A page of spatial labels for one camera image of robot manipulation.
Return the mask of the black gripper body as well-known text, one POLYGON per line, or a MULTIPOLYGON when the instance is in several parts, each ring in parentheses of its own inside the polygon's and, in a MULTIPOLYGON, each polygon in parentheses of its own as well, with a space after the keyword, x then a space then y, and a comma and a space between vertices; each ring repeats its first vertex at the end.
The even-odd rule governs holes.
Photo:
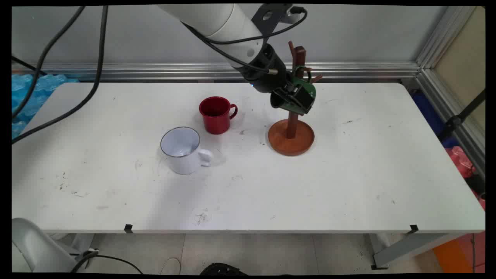
POLYGON ((237 68, 241 76, 261 93, 271 93, 285 88, 287 70, 271 44, 264 44, 255 59, 249 65, 269 72, 256 71, 243 66, 237 68))

